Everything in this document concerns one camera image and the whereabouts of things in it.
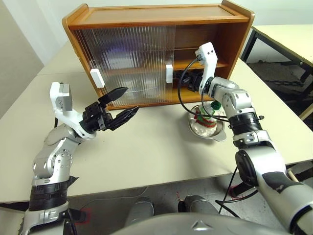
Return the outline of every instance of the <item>black cylindrical joint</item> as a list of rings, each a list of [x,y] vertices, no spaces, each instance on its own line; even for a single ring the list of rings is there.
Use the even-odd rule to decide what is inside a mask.
[[[229,122],[234,135],[262,130],[259,118],[255,112],[230,117]]]
[[[33,186],[30,193],[29,210],[46,210],[64,204],[67,201],[67,188],[67,181]]]
[[[202,81],[201,76],[195,77],[189,82],[187,89],[192,92],[198,92],[201,81]]]

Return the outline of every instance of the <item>ribbed plastic door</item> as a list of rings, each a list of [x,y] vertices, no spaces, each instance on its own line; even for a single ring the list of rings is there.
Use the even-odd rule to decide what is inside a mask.
[[[164,103],[172,99],[166,65],[173,65],[175,26],[137,26],[75,31],[105,92],[128,87],[113,106]]]

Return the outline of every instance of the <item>metal bowl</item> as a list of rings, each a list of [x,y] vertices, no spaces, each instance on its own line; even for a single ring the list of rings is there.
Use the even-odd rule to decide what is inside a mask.
[[[196,105],[195,107],[192,108],[192,110],[194,110],[194,109],[196,109],[196,108],[198,108],[198,107],[199,107],[199,105]],[[192,127],[191,127],[191,122],[190,122],[190,116],[189,116],[189,115],[188,115],[188,123],[189,123],[189,128],[190,128],[191,132],[192,132],[194,135],[196,135],[196,136],[198,136],[198,137],[200,137],[200,138],[202,138],[202,139],[206,139],[206,140],[216,140],[216,141],[218,141],[218,142],[223,142],[223,141],[226,140],[226,133],[225,133],[225,131],[224,131],[224,129],[225,129],[225,124],[224,124],[223,121],[220,121],[220,120],[217,121],[216,131],[214,132],[213,135],[211,135],[211,136],[209,136],[209,137],[200,136],[200,135],[198,135],[198,134],[194,131],[194,129],[192,129]]]

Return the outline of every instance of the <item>wooden cabinet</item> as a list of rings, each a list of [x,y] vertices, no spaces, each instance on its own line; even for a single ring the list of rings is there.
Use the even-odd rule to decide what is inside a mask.
[[[184,70],[195,51],[212,42],[215,75],[229,79],[254,13],[230,1],[206,5],[88,7],[82,4],[63,18],[63,27],[98,96],[129,87],[109,109],[179,103],[177,80],[166,81],[166,65]],[[91,69],[105,81],[97,88]],[[195,63],[192,69],[203,69]],[[184,102],[201,96],[186,88]]]

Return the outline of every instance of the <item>white table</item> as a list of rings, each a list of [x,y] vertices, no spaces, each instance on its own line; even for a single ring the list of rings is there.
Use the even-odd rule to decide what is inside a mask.
[[[255,41],[259,39],[305,70],[304,82],[313,73],[313,24],[253,26],[241,59],[246,62]],[[311,83],[299,96],[302,100],[312,91]]]
[[[313,158],[311,130],[241,60],[231,80],[252,95],[257,114],[265,116],[262,127],[287,164]],[[49,98],[54,81],[71,85],[73,107],[79,112],[97,100],[67,43],[0,119],[0,202],[29,200],[32,161],[54,124]],[[189,130],[180,105],[141,108],[124,126],[98,132],[94,140],[77,148],[71,175],[80,178],[68,189],[68,196],[231,173],[237,149],[231,130],[225,131],[225,142],[202,140]]]

